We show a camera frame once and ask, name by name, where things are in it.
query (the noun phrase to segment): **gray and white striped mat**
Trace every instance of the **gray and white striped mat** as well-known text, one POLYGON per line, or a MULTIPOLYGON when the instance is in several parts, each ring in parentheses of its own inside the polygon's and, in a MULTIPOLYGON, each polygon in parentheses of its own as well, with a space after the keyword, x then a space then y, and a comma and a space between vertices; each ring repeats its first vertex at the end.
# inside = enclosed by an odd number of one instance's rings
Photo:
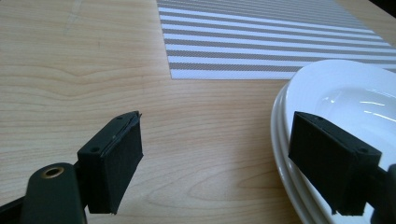
POLYGON ((158 0, 172 78, 287 79, 325 59, 396 72, 396 49, 333 0, 158 0))

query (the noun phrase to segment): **striped placemat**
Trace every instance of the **striped placemat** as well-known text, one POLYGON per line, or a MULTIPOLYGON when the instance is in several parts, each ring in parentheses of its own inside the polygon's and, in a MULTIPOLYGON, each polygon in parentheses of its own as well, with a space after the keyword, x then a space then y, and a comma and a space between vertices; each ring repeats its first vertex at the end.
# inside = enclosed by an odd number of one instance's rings
POLYGON ((320 60, 396 72, 396 49, 333 0, 158 0, 172 78, 288 79, 320 60))

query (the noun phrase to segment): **stacked plates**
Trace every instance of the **stacked plates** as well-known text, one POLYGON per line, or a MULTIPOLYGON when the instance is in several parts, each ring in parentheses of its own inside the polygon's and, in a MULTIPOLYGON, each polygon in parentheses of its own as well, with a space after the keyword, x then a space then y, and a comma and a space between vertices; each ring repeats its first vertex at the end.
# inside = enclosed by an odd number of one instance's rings
POLYGON ((396 163, 396 74, 344 60, 326 60, 302 68, 276 97, 271 137, 276 164, 303 223, 370 223, 363 217, 332 215, 332 209, 288 158, 295 111, 321 116, 382 151, 379 166, 396 163))

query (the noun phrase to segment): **light wood grain surface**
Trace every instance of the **light wood grain surface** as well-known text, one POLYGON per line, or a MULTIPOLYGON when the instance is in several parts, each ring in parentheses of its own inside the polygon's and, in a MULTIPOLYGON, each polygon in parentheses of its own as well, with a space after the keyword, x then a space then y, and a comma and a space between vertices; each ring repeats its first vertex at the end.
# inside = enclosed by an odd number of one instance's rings
MULTIPOLYGON (((339 0, 396 45, 396 20, 339 0)), ((139 110, 145 157, 89 223, 299 223, 270 140, 286 80, 172 80, 154 0, 0 0, 0 204, 139 110)))

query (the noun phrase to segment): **wooden table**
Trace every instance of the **wooden table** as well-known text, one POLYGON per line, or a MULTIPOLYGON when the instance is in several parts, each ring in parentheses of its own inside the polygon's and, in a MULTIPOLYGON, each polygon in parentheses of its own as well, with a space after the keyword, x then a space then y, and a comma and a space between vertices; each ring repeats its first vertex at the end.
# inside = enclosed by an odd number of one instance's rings
MULTIPOLYGON (((396 20, 338 0, 396 45, 396 20)), ((172 80, 154 0, 0 0, 0 203, 139 110, 145 157, 90 223, 299 223, 270 140, 286 80, 172 80)))

